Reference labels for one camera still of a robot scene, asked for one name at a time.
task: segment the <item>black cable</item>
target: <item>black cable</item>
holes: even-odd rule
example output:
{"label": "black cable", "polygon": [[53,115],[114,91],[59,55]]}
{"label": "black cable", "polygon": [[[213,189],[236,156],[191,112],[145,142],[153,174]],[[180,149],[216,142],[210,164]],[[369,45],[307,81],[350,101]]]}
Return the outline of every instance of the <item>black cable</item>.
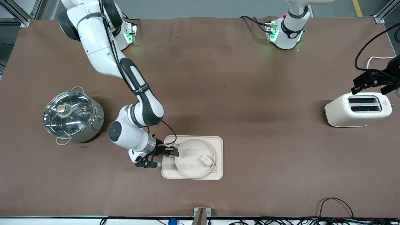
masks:
{"label": "black cable", "polygon": [[271,224],[271,223],[273,223],[273,221],[268,221],[268,223],[267,223],[267,222],[264,222],[264,225],[269,225],[269,224]]}
{"label": "black cable", "polygon": [[246,223],[244,220],[240,219],[241,224],[243,225],[249,225],[248,223]]}
{"label": "black cable", "polygon": [[176,133],[175,133],[175,131],[172,129],[172,127],[170,127],[166,122],[164,122],[164,121],[161,121],[161,122],[163,122],[165,125],[167,125],[167,127],[174,133],[174,135],[175,135],[175,140],[174,141],[172,141],[172,142],[170,142],[170,143],[166,143],[166,144],[161,144],[161,145],[159,145],[159,146],[166,146],[166,145],[171,145],[171,144],[174,144],[175,143],[175,141],[177,140],[177,135],[176,135]]}
{"label": "black cable", "polygon": [[234,225],[234,224],[239,224],[239,225],[248,225],[247,223],[243,223],[242,220],[240,220],[239,222],[233,222],[230,223],[229,225]]}
{"label": "black cable", "polygon": [[[99,2],[100,12],[104,14],[103,1],[102,0],[98,0],[98,2]],[[108,42],[110,43],[111,53],[112,53],[112,56],[114,58],[115,64],[117,65],[118,71],[120,72],[120,74],[122,76],[122,79],[125,81],[125,83],[128,86],[128,88],[131,90],[131,92],[133,92],[132,87],[129,85],[128,80],[124,76],[124,72],[123,72],[123,69],[121,67],[121,63],[120,63],[120,61],[118,59],[117,49],[116,49],[114,40],[112,40],[110,38],[110,32],[111,32],[110,24],[104,18],[103,18],[103,24],[104,24],[104,27],[106,29],[107,39],[108,39]]]}
{"label": "black cable", "polygon": [[316,219],[316,217],[305,217],[305,218],[303,218],[302,220],[300,220],[300,221],[297,223],[297,225],[304,225],[304,224],[307,224],[307,223],[308,223],[307,221],[308,221],[309,219],[313,219],[313,218]]}
{"label": "black cable", "polygon": [[288,222],[289,225],[293,225],[292,222],[290,222],[288,219],[286,219],[284,217],[268,217],[268,220],[271,220],[271,221],[274,221],[276,223],[279,223],[280,225],[287,225],[285,223],[285,221]]}
{"label": "black cable", "polygon": [[241,16],[240,18],[249,19],[249,20],[251,20],[253,23],[256,23],[256,24],[258,25],[258,27],[259,27],[262,31],[264,31],[265,33],[272,34],[271,31],[266,31],[266,30],[264,30],[264,29],[261,27],[261,25],[265,26],[266,23],[269,23],[269,22],[271,22],[271,21],[267,21],[267,22],[265,22],[265,23],[261,23],[261,22],[259,22],[259,21],[257,20],[257,18],[256,18],[255,16],[254,16],[253,18],[250,18],[250,17],[248,17],[248,16]]}
{"label": "black cable", "polygon": [[257,23],[257,24],[259,24],[259,25],[265,25],[265,23],[260,23],[260,22],[254,20],[254,19],[252,19],[252,18],[250,18],[250,17],[248,17],[248,16],[241,16],[241,17],[239,17],[239,18],[246,18],[246,19],[251,20],[253,23]]}
{"label": "black cable", "polygon": [[261,220],[254,220],[254,222],[255,222],[255,224],[254,225],[265,225],[265,223],[263,222],[263,221],[261,221]]}
{"label": "black cable", "polygon": [[365,224],[365,225],[379,225],[379,224],[377,224],[377,223],[366,223],[366,222],[361,222],[361,221],[358,221],[358,220],[355,220],[355,219],[346,219],[346,218],[343,218],[343,220],[347,220],[348,222],[352,222],[352,223],[359,223],[359,224]]}
{"label": "black cable", "polygon": [[267,31],[266,29],[267,29],[267,27],[265,27],[265,30],[261,27],[261,25],[260,25],[260,23],[258,22],[258,20],[257,20],[257,18],[256,17],[253,17],[253,19],[256,21],[256,23],[257,23],[257,25],[258,25],[258,27],[262,30],[262,31],[264,31],[265,33],[269,33],[269,34],[272,34],[272,32],[271,31]]}
{"label": "black cable", "polygon": [[160,223],[162,223],[162,224],[164,224],[164,225],[166,225],[165,223],[163,223],[163,222],[161,222],[160,220],[158,220],[158,219],[156,219],[158,222],[160,222]]}
{"label": "black cable", "polygon": [[4,43],[4,42],[0,42],[0,44],[6,44],[6,45],[14,46],[13,44],[8,44],[8,43]]}
{"label": "black cable", "polygon": [[398,36],[399,31],[400,31],[400,27],[398,27],[397,30],[394,32],[394,40],[397,41],[398,43],[400,43],[399,36]]}
{"label": "black cable", "polygon": [[400,23],[397,23],[397,24],[395,24],[395,25],[393,25],[393,26],[391,26],[391,27],[389,27],[388,29],[386,29],[386,30],[384,30],[384,31],[382,31],[381,33],[379,33],[379,34],[377,34],[375,37],[373,37],[371,40],[369,40],[365,45],[364,45],[364,47],[362,47],[362,49],[358,52],[358,54],[357,54],[357,56],[356,56],[356,59],[354,60],[354,66],[356,67],[356,69],[358,69],[358,70],[361,70],[361,71],[371,71],[371,72],[373,72],[375,69],[366,69],[366,68],[360,68],[360,67],[358,67],[358,58],[360,57],[360,55],[361,55],[361,53],[364,51],[364,49],[372,42],[372,41],[374,41],[375,39],[377,39],[379,36],[381,36],[382,34],[384,34],[384,33],[386,33],[386,32],[388,32],[388,31],[390,31],[391,29],[393,29],[393,28],[395,28],[395,27],[397,27],[397,26],[399,26],[400,25]]}
{"label": "black cable", "polygon": [[328,200],[331,200],[331,199],[335,199],[335,200],[338,200],[338,201],[343,202],[343,203],[349,208],[349,210],[350,210],[350,212],[351,212],[351,217],[354,218],[353,210],[350,208],[350,206],[349,206],[345,201],[343,201],[343,200],[341,200],[341,199],[338,199],[338,198],[335,198],[335,197],[331,197],[331,198],[326,198],[326,199],[321,203],[320,214],[319,214],[318,219],[317,219],[317,221],[316,221],[316,224],[317,224],[317,225],[320,224],[321,215],[322,215],[322,208],[323,208],[323,206],[324,206],[324,203],[325,203],[326,201],[328,201]]}

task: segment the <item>lid knob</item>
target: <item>lid knob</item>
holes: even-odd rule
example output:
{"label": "lid knob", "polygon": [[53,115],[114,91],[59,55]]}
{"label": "lid knob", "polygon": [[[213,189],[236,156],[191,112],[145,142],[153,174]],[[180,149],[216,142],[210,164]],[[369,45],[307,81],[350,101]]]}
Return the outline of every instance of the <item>lid knob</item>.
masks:
{"label": "lid knob", "polygon": [[57,112],[63,113],[65,112],[65,109],[66,109],[65,105],[60,105],[57,107]]}

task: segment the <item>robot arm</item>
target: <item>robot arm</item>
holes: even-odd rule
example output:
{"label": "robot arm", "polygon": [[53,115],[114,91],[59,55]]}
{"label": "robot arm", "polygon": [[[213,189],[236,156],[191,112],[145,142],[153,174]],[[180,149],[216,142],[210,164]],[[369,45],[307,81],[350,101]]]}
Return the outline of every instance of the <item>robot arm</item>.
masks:
{"label": "robot arm", "polygon": [[[67,11],[68,18],[76,27],[90,63],[99,73],[123,78],[136,95],[139,102],[130,106],[130,121],[134,126],[146,127],[159,124],[164,116],[164,108],[154,96],[135,63],[126,58],[119,48],[112,49],[103,18],[100,17],[98,4],[94,7],[89,4],[93,2],[98,3],[97,0],[89,0]],[[118,47],[118,42],[112,35],[111,38]],[[114,55],[117,56],[119,62],[116,62]]]}
{"label": "robot arm", "polygon": [[289,12],[300,16],[305,11],[307,5],[323,5],[334,2],[335,0],[285,0],[289,4]]}
{"label": "robot arm", "polygon": [[280,17],[267,25],[267,39],[282,49],[291,49],[303,34],[303,28],[310,12],[308,5],[328,4],[335,0],[285,0],[289,4],[289,11],[286,17]]}
{"label": "robot arm", "polygon": [[129,149],[129,157],[136,166],[157,168],[160,164],[152,159],[149,161],[150,154],[152,157],[178,155],[177,149],[165,147],[161,140],[142,127],[159,124],[164,108],[135,63],[120,50],[132,43],[131,39],[126,39],[131,35],[132,25],[122,20],[121,11],[113,0],[102,1],[104,13],[100,10],[99,0],[62,0],[68,10],[60,13],[60,26],[67,36],[82,43],[96,71],[122,78],[138,98],[138,102],[120,110],[108,129],[108,136],[115,144]]}

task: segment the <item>yellow floor line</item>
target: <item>yellow floor line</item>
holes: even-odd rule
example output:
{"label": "yellow floor line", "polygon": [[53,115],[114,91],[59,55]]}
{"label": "yellow floor line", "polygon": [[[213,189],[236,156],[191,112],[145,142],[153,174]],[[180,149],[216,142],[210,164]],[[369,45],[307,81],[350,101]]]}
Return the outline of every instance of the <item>yellow floor line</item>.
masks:
{"label": "yellow floor line", "polygon": [[358,0],[353,0],[353,5],[354,8],[356,9],[357,16],[362,16],[360,4],[358,3]]}

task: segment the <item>glass lid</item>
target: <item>glass lid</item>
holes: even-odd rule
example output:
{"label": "glass lid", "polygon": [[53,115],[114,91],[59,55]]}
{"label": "glass lid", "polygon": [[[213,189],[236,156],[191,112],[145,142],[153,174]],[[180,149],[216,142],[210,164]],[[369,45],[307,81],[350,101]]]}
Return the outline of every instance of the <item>glass lid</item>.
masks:
{"label": "glass lid", "polygon": [[71,136],[90,122],[92,103],[89,97],[78,91],[67,91],[52,99],[44,110],[46,130],[58,137]]}

